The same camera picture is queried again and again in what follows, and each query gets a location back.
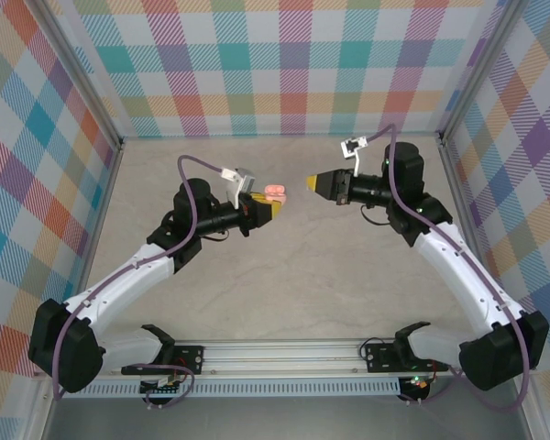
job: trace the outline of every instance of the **tiled floor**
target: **tiled floor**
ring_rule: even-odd
[[[243,238],[203,251],[181,272],[130,305],[110,331],[152,323],[177,339],[392,336],[427,320],[468,329],[455,298],[434,269],[392,229],[367,224],[358,206],[336,206],[306,189],[305,177],[348,168],[333,137],[255,137],[129,141],[93,264],[90,284],[126,261],[172,207],[176,160],[193,154],[219,167],[244,167],[254,189],[281,183],[288,202],[279,217]],[[455,213],[432,137],[402,137],[420,148],[426,191]],[[361,169],[380,172],[388,140],[364,153]],[[220,200],[223,181],[188,163]],[[384,220],[384,211],[369,212]]]

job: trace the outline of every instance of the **colorful checkered pattern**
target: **colorful checkered pattern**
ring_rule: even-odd
[[[0,439],[28,407],[35,310],[74,293],[113,148],[23,0],[0,0]]]
[[[61,6],[49,2],[93,72]],[[467,63],[461,51],[489,2],[73,3],[131,129],[162,137],[370,133],[389,122],[435,131],[445,84]]]
[[[550,0],[533,0],[451,145],[491,272],[550,323]],[[550,334],[537,376],[550,423]]]
[[[483,50],[487,48],[488,46],[487,42],[489,41],[491,35],[493,35],[493,31],[499,24],[501,15],[503,14],[505,7],[509,3],[510,3],[510,0],[497,1],[497,5],[493,9],[493,12],[489,17],[489,21],[487,22],[487,25],[483,28],[483,31],[480,34],[480,38],[478,39],[477,46],[475,46],[475,49],[473,50],[473,53],[468,59],[467,65],[465,66],[465,69],[462,72],[462,75],[460,75],[460,78],[458,79],[458,83],[456,84],[456,89],[450,96],[450,100],[448,101],[446,110],[444,111],[444,114],[440,119],[440,123],[438,124],[437,131],[439,132],[444,131],[446,123],[448,122],[448,119],[452,115],[452,110],[455,108],[455,106],[458,103],[458,98],[460,97],[460,94],[467,87],[468,79],[470,78],[471,73],[475,70],[475,65],[477,64],[477,61],[479,60],[480,55],[483,53]]]

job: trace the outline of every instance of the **pink object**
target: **pink object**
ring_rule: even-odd
[[[283,185],[267,185],[265,187],[265,198],[267,200],[276,200],[284,204],[287,200],[285,187]]]

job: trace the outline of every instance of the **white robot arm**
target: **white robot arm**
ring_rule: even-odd
[[[345,158],[358,158],[358,152],[367,143],[365,137],[344,141],[341,148]],[[518,334],[513,329],[517,323],[527,346],[530,368],[537,366],[549,327],[544,316],[540,312],[527,313],[472,255],[458,228],[452,224],[452,216],[438,200],[424,192],[424,160],[418,148],[407,142],[395,144],[391,164],[397,194],[409,211],[437,226],[459,248],[430,229],[428,222],[420,221],[400,207],[390,184],[390,149],[391,146],[385,148],[381,176],[358,174],[357,169],[332,170],[309,177],[307,184],[312,191],[339,205],[356,202],[367,208],[386,208],[389,225],[434,266],[462,306],[472,334],[439,329],[427,322],[412,324],[395,334],[396,358],[404,369],[420,359],[461,368],[478,388],[489,390],[523,371]],[[493,298],[490,291],[493,288],[502,304]]]
[[[61,329],[81,306],[63,337],[59,355],[59,383],[66,391],[83,389],[101,370],[173,362],[174,341],[154,325],[143,325],[131,335],[104,337],[104,332],[133,301],[189,263],[202,249],[202,238],[231,228],[238,228],[248,237],[250,230],[264,226],[277,215],[281,202],[250,192],[254,177],[248,171],[224,169],[221,175],[228,181],[226,203],[218,202],[206,181],[188,180],[197,213],[192,236],[188,234],[193,222],[192,206],[182,185],[173,198],[173,209],[147,237],[147,244],[126,263],[63,304],[53,300],[41,304],[30,338],[30,360],[51,375]],[[171,250],[185,237],[191,238],[178,250]]]

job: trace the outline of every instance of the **purple cable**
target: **purple cable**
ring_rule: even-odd
[[[459,246],[458,243],[455,240],[453,240],[446,232],[444,232],[442,229],[440,229],[437,225],[432,223],[427,218],[425,218],[425,217],[419,215],[418,213],[416,213],[413,209],[411,209],[407,204],[405,204],[403,202],[402,198],[400,197],[399,193],[397,192],[397,184],[395,183],[395,167],[394,167],[394,163],[393,163],[394,160],[395,160],[395,149],[396,149],[395,144],[397,142],[397,127],[395,126],[395,124],[389,124],[388,126],[383,128],[377,134],[375,134],[371,137],[367,137],[367,142],[370,142],[370,141],[372,141],[376,138],[379,138],[383,134],[387,133],[389,130],[391,130],[391,143],[390,143],[390,152],[389,152],[389,162],[390,162],[390,166],[389,166],[389,184],[390,184],[390,187],[391,187],[391,194],[393,195],[393,198],[395,199],[395,202],[397,202],[397,205],[403,210],[403,212],[411,215],[413,218],[419,220],[420,222],[427,225],[430,229],[435,231],[436,234],[438,234],[441,238],[443,238],[450,246],[452,246],[456,250],[456,252],[458,252],[458,254],[463,259],[465,259],[465,261],[468,263],[470,268],[472,268],[473,271],[475,273],[477,273],[480,280],[483,282],[483,284],[485,284],[487,289],[489,289],[489,292],[491,293],[491,295],[493,295],[493,298],[495,299],[495,301],[497,301],[500,308],[505,313],[505,316],[507,316],[507,318],[510,320],[511,327],[513,328],[513,331],[515,332],[515,334],[517,336],[518,343],[520,344],[520,351],[522,353],[522,363],[523,363],[522,386],[520,388],[520,392],[518,393],[517,399],[510,406],[499,407],[499,406],[493,405],[492,403],[490,403],[488,401],[485,401],[485,399],[481,395],[479,395],[477,392],[475,392],[475,395],[478,397],[478,399],[483,404],[488,406],[491,410],[499,411],[499,412],[502,412],[502,413],[511,413],[513,411],[516,411],[518,408],[520,408],[522,406],[522,402],[525,399],[525,396],[528,392],[528,386],[529,386],[529,383],[530,383],[530,377],[529,377],[529,375],[530,375],[530,359],[528,357],[528,348],[527,348],[527,345],[525,344],[525,338],[523,337],[522,330],[520,329],[520,326],[518,326],[517,322],[513,318],[512,313],[507,308],[507,305],[505,304],[505,301],[503,300],[503,298],[501,298],[498,290],[491,285],[491,283],[489,282],[489,280],[487,280],[487,277],[485,276],[483,271],[475,263],[475,261],[473,261],[473,259],[469,255],[467,255],[467,253],[464,251],[464,249],[461,246]]]
[[[148,409],[155,408],[157,410],[163,410],[165,408],[169,408],[181,402],[183,399],[185,399],[185,396],[187,396],[193,390],[193,384],[195,383],[195,376],[193,375],[193,371],[191,371],[189,368],[180,367],[179,365],[149,365],[149,364],[135,364],[132,367],[137,367],[141,369],[175,369],[177,371],[182,371],[184,373],[187,373],[192,378],[192,383],[190,383],[190,386],[187,387],[186,391],[184,391],[179,396],[173,397],[170,401],[168,401],[164,405],[154,405],[153,403],[151,403],[149,400],[149,396],[153,393],[153,390],[147,391],[145,393],[145,402],[147,402],[148,404]]]
[[[77,308],[71,313],[70,317],[67,318],[67,321],[65,321],[65,324],[61,328],[61,331],[59,332],[59,336],[57,337],[57,342],[55,343],[55,349],[53,350],[53,364],[51,366],[51,377],[52,377],[52,383],[53,383],[53,400],[58,401],[63,397],[63,394],[65,394],[65,390],[61,391],[59,387],[59,358],[61,356],[61,346],[63,345],[63,338],[67,334],[68,330],[72,326],[73,320],[77,317],[78,314],[85,308],[85,303],[90,302],[93,300],[98,293],[100,293],[106,286],[108,286],[110,283],[116,281],[118,278],[120,278],[125,273],[131,271],[131,270],[137,270],[140,266],[143,264],[150,263],[151,261],[155,261],[156,259],[162,259],[163,257],[167,257],[174,253],[176,250],[179,250],[183,248],[188,241],[193,237],[193,234],[195,234],[195,227],[198,224],[198,213],[195,207],[195,200],[193,199],[193,193],[192,193],[192,187],[187,182],[187,178],[185,177],[185,172],[183,172],[183,161],[184,160],[191,160],[193,162],[199,163],[200,165],[205,166],[206,168],[209,168],[212,171],[221,172],[222,170],[220,168],[215,167],[214,165],[211,165],[207,162],[204,162],[203,160],[197,159],[194,156],[189,155],[182,155],[179,156],[177,159],[177,170],[180,174],[181,180],[183,181],[183,186],[185,187],[185,192],[187,193],[187,197],[190,201],[190,206],[192,207],[192,226],[190,227],[190,232],[188,232],[187,236],[177,245],[172,247],[169,250],[166,250],[164,252],[160,252],[157,255],[154,255],[153,257],[149,258],[143,258],[140,261],[137,261],[137,263],[133,265],[124,266],[121,270],[118,272],[112,274],[110,277],[105,279],[102,284],[100,284],[98,287],[96,287],[92,293],[90,293],[83,302],[80,303],[80,305],[77,306]],[[148,367],[156,368],[157,366],[148,365]],[[182,367],[178,366],[162,366],[164,368],[171,368],[171,369],[181,369]]]
[[[512,408],[513,405],[507,406],[507,407],[500,407],[498,405],[494,405],[487,399],[483,397],[481,394],[481,391],[477,389],[467,378],[464,378],[461,373],[455,374],[455,379],[459,382],[462,382],[470,392],[472,392],[477,400],[479,400],[483,405],[485,405],[487,408],[489,408],[492,411],[495,411],[497,413],[512,413],[514,409]]]

